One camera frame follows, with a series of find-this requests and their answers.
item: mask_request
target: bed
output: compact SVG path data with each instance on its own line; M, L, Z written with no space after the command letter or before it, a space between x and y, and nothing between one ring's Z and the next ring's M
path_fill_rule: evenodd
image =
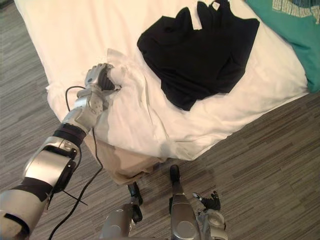
M98 155L110 176L126 184L167 158L194 160L263 114L308 93L307 78L292 47L267 27L243 0L231 0L234 15L260 26L246 72L229 94L197 101L190 111L173 106L137 48L140 34L161 16L189 7L201 27L195 0L15 0L43 64L47 100L61 121L65 91L84 85L88 69L114 65L121 89L107 96L109 108L95 132ZM70 105L77 90L69 93ZM93 139L85 143L94 153Z

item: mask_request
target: beige fabric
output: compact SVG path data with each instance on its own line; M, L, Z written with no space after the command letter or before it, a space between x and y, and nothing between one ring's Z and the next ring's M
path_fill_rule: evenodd
M92 155L95 156L95 142L91 135L84 139ZM119 185L130 184L145 173L151 173L154 165L166 158L143 155L111 146L97 139L97 155L110 177Z

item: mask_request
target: white bed sheet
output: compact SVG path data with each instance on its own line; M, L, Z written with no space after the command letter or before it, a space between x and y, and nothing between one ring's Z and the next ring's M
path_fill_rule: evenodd
M99 120L98 138L136 153L193 160L261 115L307 93L305 71L292 47L242 0L230 1L241 18L260 26L246 72L229 94L197 101L190 112L174 107L137 46L140 34L162 15L189 7L201 28L195 0L15 0L49 82L48 102L67 114L65 90L84 85L88 69L111 62L121 84ZM108 49L115 49L124 55ZM70 103L76 99L70 91Z

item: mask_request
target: black shirt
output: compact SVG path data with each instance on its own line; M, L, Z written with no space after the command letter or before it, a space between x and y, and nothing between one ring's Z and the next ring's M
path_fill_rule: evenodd
M162 16L137 42L167 99L186 111L196 100L232 90L245 73L259 27L257 19L234 16L227 0L216 2L217 10L197 3L202 29L193 29L185 7L175 18Z

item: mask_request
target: robotic hand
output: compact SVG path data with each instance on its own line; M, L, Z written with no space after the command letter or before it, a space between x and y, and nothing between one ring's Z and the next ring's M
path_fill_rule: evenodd
M80 144L103 111L104 90L114 90L110 64L98 64L85 78L85 89L25 166L23 180L0 194L0 238L26 239L38 223L52 194L64 190L76 169Z

